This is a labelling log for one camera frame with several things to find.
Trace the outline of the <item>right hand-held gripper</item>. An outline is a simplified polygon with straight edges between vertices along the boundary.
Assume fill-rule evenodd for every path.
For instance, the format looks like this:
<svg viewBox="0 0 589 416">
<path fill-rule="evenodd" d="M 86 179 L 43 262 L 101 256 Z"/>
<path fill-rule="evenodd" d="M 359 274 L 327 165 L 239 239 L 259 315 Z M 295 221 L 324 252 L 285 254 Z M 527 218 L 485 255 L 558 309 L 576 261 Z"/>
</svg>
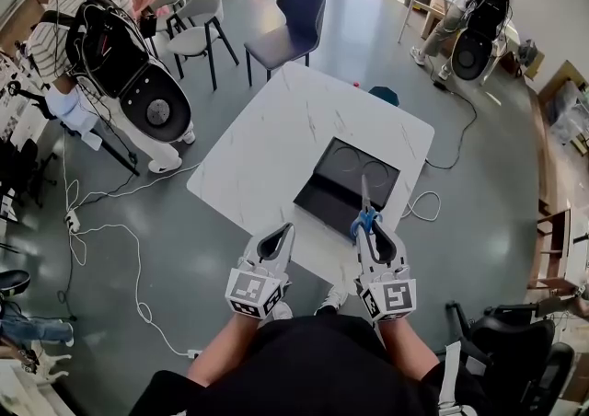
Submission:
<svg viewBox="0 0 589 416">
<path fill-rule="evenodd" d="M 416 281 L 410 278 L 405 245 L 379 219 L 373 221 L 372 238 L 374 246 L 370 234 L 356 228 L 355 246 L 362 269 L 354 280 L 358 295 L 373 322 L 404 318 L 417 307 Z"/>
</svg>

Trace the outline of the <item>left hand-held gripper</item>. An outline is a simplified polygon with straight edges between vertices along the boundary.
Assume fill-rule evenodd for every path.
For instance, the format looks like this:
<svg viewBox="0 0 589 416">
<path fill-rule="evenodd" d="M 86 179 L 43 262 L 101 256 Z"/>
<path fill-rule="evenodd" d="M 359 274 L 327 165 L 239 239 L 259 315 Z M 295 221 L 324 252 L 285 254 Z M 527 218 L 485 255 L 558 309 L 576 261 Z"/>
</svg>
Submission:
<svg viewBox="0 0 589 416">
<path fill-rule="evenodd" d="M 289 283 L 287 268 L 294 243 L 295 226 L 290 222 L 267 227 L 249 240 L 225 289 L 233 312 L 255 319 L 271 314 Z"/>
</svg>

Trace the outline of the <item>blue-handled scissors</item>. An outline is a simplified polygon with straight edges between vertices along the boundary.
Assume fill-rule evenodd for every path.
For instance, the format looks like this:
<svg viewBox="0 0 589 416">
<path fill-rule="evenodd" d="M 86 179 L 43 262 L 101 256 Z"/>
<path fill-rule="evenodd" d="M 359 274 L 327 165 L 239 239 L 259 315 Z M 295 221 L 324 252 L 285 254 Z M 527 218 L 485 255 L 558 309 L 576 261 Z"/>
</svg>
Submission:
<svg viewBox="0 0 589 416">
<path fill-rule="evenodd" d="M 364 232 L 370 234 L 372 232 L 373 222 L 381 217 L 381 214 L 374 208 L 374 206 L 371 203 L 368 180 L 365 174 L 363 174 L 361 177 L 361 187 L 361 209 L 355 220 L 352 222 L 350 228 L 350 235 L 352 241 L 356 240 L 359 228 L 363 229 Z"/>
</svg>

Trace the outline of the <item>black box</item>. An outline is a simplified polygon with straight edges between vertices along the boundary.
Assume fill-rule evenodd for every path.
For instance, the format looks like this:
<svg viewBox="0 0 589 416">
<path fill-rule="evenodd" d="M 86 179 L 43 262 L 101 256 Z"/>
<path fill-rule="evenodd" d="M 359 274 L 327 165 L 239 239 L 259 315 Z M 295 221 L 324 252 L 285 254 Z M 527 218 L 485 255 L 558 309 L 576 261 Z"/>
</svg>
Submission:
<svg viewBox="0 0 589 416">
<path fill-rule="evenodd" d="M 372 206 L 380 212 L 399 175 L 397 168 L 334 137 L 294 203 L 349 238 L 362 208 L 362 180 L 367 181 Z"/>
</svg>

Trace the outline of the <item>person's right forearm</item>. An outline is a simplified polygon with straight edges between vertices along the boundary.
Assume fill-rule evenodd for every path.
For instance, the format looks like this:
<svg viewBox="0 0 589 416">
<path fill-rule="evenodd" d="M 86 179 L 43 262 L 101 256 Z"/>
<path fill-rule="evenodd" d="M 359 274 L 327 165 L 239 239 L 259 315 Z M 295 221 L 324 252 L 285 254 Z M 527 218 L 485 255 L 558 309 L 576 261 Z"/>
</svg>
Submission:
<svg viewBox="0 0 589 416">
<path fill-rule="evenodd" d="M 439 364 L 438 357 L 405 318 L 379 321 L 378 329 L 393 364 L 405 376 L 422 380 Z"/>
</svg>

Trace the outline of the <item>person's right white shoe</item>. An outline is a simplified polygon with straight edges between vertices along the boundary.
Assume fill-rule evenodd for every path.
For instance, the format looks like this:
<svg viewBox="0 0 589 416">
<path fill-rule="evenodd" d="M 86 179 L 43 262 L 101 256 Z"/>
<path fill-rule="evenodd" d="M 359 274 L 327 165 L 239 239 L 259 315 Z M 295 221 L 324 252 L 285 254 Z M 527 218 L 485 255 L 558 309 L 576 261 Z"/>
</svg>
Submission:
<svg viewBox="0 0 589 416">
<path fill-rule="evenodd" d="M 345 304 L 348 291 L 339 286 L 332 286 L 325 299 L 315 311 L 315 316 L 337 315 L 340 308 Z"/>
</svg>

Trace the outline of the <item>person's black clothing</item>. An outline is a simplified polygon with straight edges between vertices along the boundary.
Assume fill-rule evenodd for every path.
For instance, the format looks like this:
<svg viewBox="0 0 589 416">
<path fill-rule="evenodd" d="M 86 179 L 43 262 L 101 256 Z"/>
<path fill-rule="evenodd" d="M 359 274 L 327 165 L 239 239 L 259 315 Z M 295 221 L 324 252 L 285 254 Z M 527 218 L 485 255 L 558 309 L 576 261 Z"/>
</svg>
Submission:
<svg viewBox="0 0 589 416">
<path fill-rule="evenodd" d="M 260 323 L 242 362 L 208 387 L 156 372 L 129 416 L 496 416 L 466 368 L 451 375 L 453 362 L 438 359 L 415 380 L 362 318 L 276 320 Z"/>
</svg>

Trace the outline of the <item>dark teal stool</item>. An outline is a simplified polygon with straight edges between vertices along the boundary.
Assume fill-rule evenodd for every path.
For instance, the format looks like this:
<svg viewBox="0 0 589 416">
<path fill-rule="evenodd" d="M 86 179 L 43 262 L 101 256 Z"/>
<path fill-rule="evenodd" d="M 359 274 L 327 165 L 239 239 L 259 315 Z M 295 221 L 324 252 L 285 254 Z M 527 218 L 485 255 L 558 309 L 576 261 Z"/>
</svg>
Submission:
<svg viewBox="0 0 589 416">
<path fill-rule="evenodd" d="M 377 98 L 384 100 L 386 103 L 395 107 L 399 106 L 398 95 L 389 87 L 375 86 L 369 90 L 369 93 Z"/>
</svg>

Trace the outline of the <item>black mesh office chair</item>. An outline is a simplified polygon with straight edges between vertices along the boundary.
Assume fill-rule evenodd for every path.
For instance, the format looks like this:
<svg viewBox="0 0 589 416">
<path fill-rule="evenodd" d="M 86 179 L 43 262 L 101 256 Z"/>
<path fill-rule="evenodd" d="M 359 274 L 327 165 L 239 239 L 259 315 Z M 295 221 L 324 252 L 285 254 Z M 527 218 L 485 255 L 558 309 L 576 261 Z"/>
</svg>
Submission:
<svg viewBox="0 0 589 416">
<path fill-rule="evenodd" d="M 467 319 L 456 301 L 445 304 L 461 329 L 460 363 L 475 376 L 502 416 L 549 416 L 567 380 L 574 350 L 555 342 L 555 323 L 536 305 L 489 307 Z"/>
</svg>

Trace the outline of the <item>white animal figurine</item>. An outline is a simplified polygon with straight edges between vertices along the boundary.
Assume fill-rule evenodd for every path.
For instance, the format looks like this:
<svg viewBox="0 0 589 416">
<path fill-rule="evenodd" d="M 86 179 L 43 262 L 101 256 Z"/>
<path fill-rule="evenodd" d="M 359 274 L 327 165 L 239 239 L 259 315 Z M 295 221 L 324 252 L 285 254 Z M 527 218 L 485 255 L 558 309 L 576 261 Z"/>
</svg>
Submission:
<svg viewBox="0 0 589 416">
<path fill-rule="evenodd" d="M 71 354 L 63 354 L 51 356 L 46 352 L 41 353 L 37 356 L 37 367 L 36 373 L 33 375 L 39 382 L 47 384 L 54 383 L 58 378 L 63 376 L 69 376 L 69 372 L 66 370 L 59 370 L 53 372 L 53 368 L 57 364 L 61 364 L 63 361 L 69 361 L 72 359 Z"/>
</svg>

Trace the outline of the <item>dark blue chair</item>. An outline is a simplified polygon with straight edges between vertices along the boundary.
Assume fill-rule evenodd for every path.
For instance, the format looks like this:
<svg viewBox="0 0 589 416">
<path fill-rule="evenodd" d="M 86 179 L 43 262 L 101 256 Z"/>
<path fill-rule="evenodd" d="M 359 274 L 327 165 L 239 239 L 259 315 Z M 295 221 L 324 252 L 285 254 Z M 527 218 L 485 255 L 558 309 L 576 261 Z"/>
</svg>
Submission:
<svg viewBox="0 0 589 416">
<path fill-rule="evenodd" d="M 310 54 L 320 44 L 327 0 L 276 0 L 283 13 L 284 23 L 244 44 L 248 84 L 252 87 L 251 59 L 266 70 L 266 80 L 282 65 L 305 58 L 310 65 Z"/>
</svg>

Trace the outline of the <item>grey bag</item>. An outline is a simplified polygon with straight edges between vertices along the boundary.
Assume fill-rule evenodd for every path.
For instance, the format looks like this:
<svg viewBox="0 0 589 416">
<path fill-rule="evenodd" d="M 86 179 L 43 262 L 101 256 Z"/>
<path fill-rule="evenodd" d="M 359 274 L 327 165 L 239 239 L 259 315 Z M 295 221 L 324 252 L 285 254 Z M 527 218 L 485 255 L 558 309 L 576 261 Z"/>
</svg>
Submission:
<svg viewBox="0 0 589 416">
<path fill-rule="evenodd" d="M 523 75 L 533 80 L 544 61 L 544 53 L 538 49 L 533 40 L 528 39 L 519 45 L 516 56 Z"/>
</svg>

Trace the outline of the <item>black backpack rig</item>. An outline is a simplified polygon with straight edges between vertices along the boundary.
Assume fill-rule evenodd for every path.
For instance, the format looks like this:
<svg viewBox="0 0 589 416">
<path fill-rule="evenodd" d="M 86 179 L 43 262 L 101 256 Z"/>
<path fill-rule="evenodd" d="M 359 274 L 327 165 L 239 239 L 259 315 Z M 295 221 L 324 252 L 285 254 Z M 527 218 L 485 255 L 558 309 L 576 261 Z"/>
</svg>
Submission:
<svg viewBox="0 0 589 416">
<path fill-rule="evenodd" d="M 70 74 L 84 77 L 140 132 L 162 143 L 180 140 L 191 124 L 191 104 L 150 51 L 137 25 L 110 0 L 82 4 L 68 30 Z"/>
<path fill-rule="evenodd" d="M 505 24 L 509 0 L 467 0 L 466 26 L 451 58 L 454 74 L 465 81 L 479 78 L 491 59 L 493 43 Z"/>
</svg>

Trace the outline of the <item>table with pale blue cloth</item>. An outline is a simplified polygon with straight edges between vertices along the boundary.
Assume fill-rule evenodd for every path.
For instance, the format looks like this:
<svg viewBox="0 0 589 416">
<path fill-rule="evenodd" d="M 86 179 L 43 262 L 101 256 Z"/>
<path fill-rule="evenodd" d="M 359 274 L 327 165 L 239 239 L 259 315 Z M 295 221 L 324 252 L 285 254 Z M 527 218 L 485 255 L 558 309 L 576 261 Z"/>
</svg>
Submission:
<svg viewBox="0 0 589 416">
<path fill-rule="evenodd" d="M 125 159 L 95 129 L 100 120 L 99 114 L 82 91 L 76 87 L 70 94 L 62 94 L 54 85 L 50 85 L 45 100 L 52 115 L 57 117 L 65 127 L 77 133 L 81 140 L 94 151 L 105 150 L 132 175 L 139 176 L 136 169 L 135 155 L 132 161 Z"/>
</svg>

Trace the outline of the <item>black stool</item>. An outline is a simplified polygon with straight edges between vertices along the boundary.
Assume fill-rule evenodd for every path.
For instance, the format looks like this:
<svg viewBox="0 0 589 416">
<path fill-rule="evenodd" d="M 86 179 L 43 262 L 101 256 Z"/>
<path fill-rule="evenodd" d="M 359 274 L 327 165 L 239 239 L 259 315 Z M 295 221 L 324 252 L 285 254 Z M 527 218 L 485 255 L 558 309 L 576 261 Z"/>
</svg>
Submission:
<svg viewBox="0 0 589 416">
<path fill-rule="evenodd" d="M 29 286 L 30 274 L 23 270 L 0 272 L 0 296 L 3 298 L 19 295 Z"/>
</svg>

